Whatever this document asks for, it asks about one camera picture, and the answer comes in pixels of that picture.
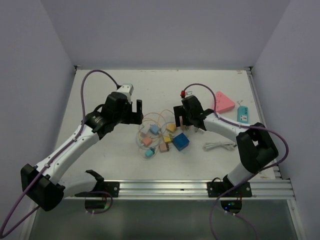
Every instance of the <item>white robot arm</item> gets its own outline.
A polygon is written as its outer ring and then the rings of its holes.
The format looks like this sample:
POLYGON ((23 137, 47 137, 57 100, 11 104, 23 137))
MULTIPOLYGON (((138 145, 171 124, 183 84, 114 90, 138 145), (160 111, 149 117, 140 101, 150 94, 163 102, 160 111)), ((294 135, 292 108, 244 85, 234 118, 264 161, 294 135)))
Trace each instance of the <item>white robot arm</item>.
POLYGON ((92 145, 101 140, 107 133, 113 131, 119 124, 142 123, 142 101, 136 101, 136 112, 132 112, 131 95, 134 87, 124 84, 117 91, 112 92, 106 99, 101 112, 95 110, 85 116, 84 124, 79 125, 76 131, 57 150, 35 166, 29 164, 21 169, 22 189, 25 190, 39 174, 38 170, 45 168, 42 176, 26 193, 45 211, 55 208, 59 202, 69 196, 82 192, 103 191, 104 179, 92 170, 87 170, 77 179, 62 179, 68 168, 92 145), (77 139, 75 136, 82 129, 77 139), (59 151, 74 140, 49 165, 59 151))
POLYGON ((222 182, 212 183, 215 185, 217 196, 258 173, 279 155, 269 133, 261 129, 265 127, 262 123, 249 125, 222 119, 212 109, 203 110, 194 95, 183 98, 182 105, 175 106, 173 110, 177 127, 181 125, 182 118, 182 123, 186 126, 194 125, 202 130, 218 133, 237 144, 241 162, 222 182))

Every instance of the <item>blue cube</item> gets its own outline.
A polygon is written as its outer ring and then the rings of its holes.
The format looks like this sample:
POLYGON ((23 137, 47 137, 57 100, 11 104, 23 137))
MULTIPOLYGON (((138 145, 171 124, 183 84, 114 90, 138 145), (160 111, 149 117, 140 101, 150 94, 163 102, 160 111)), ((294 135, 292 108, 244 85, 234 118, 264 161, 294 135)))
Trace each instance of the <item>blue cube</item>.
POLYGON ((178 136, 174 137, 172 140, 173 145, 180 152, 182 149, 186 148, 190 141, 183 133, 180 133, 178 136))
POLYGON ((151 125, 150 132, 152 132, 154 135, 159 134, 159 127, 156 124, 151 125))

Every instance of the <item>white table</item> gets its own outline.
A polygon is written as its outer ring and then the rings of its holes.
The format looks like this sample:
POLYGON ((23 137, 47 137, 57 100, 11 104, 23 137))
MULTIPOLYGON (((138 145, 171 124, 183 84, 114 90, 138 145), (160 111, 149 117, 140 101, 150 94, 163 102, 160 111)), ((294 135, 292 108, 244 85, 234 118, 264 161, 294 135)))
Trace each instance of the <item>white table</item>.
MULTIPOLYGON (((78 70, 66 107, 57 146, 61 145, 77 128, 82 118, 80 86, 88 70, 78 70)), ((237 119, 239 104, 249 109, 249 122, 260 122, 258 111, 244 70, 107 70, 119 84, 133 84, 132 101, 142 100, 143 114, 160 113, 164 109, 173 111, 174 106, 181 105, 180 92, 191 83, 203 83, 214 92, 221 91, 232 99, 236 106, 223 113, 226 118, 237 119)), ((106 97, 114 91, 115 85, 102 73, 93 73, 84 86, 86 112, 105 102, 106 97)), ((204 109, 210 108, 213 97, 200 86, 190 88, 200 100, 204 109)), ((167 121, 174 121, 173 115, 164 113, 167 121)), ((205 142, 227 141, 213 132, 186 133, 190 144, 178 152, 174 146, 169 152, 158 152, 151 159, 143 158, 136 143, 136 125, 119 124, 114 131, 107 134, 100 142, 87 150, 65 173, 66 177, 75 176, 92 169, 109 180, 210 180, 224 177, 239 162, 238 150, 227 151, 217 148, 203 151, 205 142)), ((275 179, 273 169, 267 169, 254 179, 275 179)))

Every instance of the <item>white wall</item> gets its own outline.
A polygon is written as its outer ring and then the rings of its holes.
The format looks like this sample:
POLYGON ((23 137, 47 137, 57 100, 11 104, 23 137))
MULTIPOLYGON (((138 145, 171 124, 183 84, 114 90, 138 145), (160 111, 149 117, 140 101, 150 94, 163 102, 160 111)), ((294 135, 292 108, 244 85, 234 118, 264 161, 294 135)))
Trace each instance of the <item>white wall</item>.
MULTIPOLYGON (((73 82, 73 65, 38 0, 0 7, 0 223, 21 194, 20 169, 55 146, 73 82)), ((28 209, 28 200, 10 221, 28 209)), ((20 230, 7 239, 18 239, 20 230)))
POLYGON ((253 68, 268 126, 290 146, 291 178, 308 239, 319 239, 320 1, 292 0, 253 68))
POLYGON ((253 66, 290 0, 41 0, 86 68, 253 66))

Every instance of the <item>white cord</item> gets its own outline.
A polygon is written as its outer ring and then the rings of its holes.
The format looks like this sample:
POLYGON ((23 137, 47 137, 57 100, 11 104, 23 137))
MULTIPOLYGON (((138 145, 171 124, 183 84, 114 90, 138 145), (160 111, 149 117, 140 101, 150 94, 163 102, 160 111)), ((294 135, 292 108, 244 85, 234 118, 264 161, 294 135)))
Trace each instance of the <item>white cord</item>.
POLYGON ((233 151, 236 148, 236 144, 233 141, 227 141, 227 142, 206 142, 203 145, 203 150, 209 151, 218 147, 223 147, 227 149, 228 151, 233 151))

